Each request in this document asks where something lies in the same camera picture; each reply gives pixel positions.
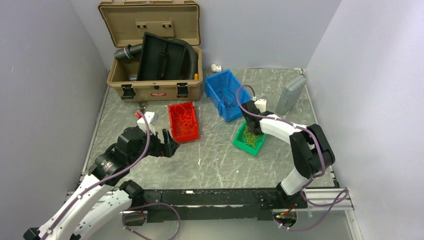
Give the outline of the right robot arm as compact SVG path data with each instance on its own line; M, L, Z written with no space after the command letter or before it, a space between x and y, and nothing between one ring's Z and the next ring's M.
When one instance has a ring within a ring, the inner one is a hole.
M282 119L270 111L260 112L253 100L239 105L248 130L254 135L271 135L291 147L294 168L276 186L276 203L289 207L303 187L321 176L336 158L318 124L302 125Z

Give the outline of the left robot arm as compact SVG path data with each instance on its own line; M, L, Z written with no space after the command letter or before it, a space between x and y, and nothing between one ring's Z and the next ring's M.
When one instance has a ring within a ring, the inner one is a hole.
M164 140L157 132L128 127L117 141L99 155L79 187L59 211L40 227L29 228L25 240L85 240L125 209L137 210L144 203L144 189L133 180L125 181L106 203L95 203L126 176L132 167L147 156L171 158L177 143L167 129Z

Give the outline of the white pipe elbow fitting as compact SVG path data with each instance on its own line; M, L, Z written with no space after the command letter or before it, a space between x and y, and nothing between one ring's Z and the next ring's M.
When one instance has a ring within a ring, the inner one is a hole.
M213 63L210 65L210 69L213 73L220 73L222 71L222 66Z

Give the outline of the green plastic bin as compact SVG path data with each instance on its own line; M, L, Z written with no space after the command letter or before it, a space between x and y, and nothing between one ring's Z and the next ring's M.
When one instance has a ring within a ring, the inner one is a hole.
M250 155L256 156L264 144L266 137L266 134L255 135L249 133L247 122L244 121L234 137L233 145Z

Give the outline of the red plastic bin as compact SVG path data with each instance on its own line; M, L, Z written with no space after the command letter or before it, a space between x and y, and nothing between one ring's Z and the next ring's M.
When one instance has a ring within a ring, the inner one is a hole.
M199 124L191 101L169 105L168 114L172 137L175 141L185 143L200 138Z

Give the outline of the silver combination wrench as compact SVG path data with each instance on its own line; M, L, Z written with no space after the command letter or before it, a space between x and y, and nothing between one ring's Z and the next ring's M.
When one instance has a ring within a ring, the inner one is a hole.
M147 101L141 101L139 103L139 110L144 114L146 112L146 109L148 107L148 102Z

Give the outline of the blue plastic bin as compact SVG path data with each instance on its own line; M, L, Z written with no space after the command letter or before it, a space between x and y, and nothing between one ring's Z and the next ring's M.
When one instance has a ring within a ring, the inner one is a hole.
M242 116L238 103L243 104L250 101L252 97L244 88L238 95L236 94L241 83L230 69L210 75L204 79L204 82L206 96L210 98L217 108L218 114L226 123Z

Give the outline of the grey plastic case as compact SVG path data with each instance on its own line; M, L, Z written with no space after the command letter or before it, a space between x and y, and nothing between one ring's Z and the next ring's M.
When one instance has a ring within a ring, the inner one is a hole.
M276 113L285 115L297 103L305 85L306 78L303 75L299 75L285 85L276 106Z

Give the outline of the black tray insert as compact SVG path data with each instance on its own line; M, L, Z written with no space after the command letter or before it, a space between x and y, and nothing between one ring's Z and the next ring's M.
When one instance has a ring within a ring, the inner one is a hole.
M176 80L186 55L185 44L146 32L143 36L137 81Z

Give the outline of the tan open toolbox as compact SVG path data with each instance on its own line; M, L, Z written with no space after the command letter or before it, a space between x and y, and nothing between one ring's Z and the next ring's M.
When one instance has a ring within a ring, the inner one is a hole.
M201 15L196 1L108 0L98 10L117 48L107 84L122 101L200 98Z

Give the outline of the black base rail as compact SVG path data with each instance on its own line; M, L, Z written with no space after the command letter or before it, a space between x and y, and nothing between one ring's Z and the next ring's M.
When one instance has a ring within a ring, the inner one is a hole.
M142 197L130 203L129 210L145 213L148 223L178 219L271 221L274 215L308 207L300 194L284 196L274 187L146 189Z

